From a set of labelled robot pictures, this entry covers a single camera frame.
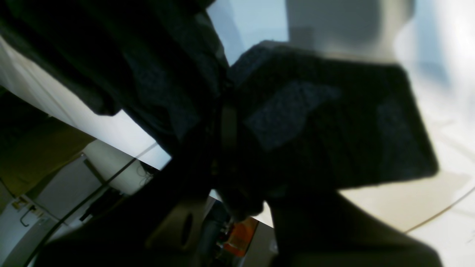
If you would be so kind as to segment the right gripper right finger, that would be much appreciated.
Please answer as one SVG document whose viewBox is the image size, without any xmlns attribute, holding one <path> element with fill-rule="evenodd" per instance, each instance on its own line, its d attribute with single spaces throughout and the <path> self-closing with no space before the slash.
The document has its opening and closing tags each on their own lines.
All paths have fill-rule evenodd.
<svg viewBox="0 0 475 267">
<path fill-rule="evenodd" d="M 278 254 L 272 267 L 441 267 L 432 247 L 377 220 L 337 191 L 266 198 Z"/>
</svg>

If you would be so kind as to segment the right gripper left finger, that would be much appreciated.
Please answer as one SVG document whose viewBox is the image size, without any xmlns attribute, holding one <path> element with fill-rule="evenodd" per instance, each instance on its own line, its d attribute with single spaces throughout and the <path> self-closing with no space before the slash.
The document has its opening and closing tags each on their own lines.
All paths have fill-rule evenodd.
<svg viewBox="0 0 475 267">
<path fill-rule="evenodd" d="M 41 249 L 36 267 L 203 267 L 209 192 L 230 157 L 210 149 L 171 159 L 136 194 Z"/>
</svg>

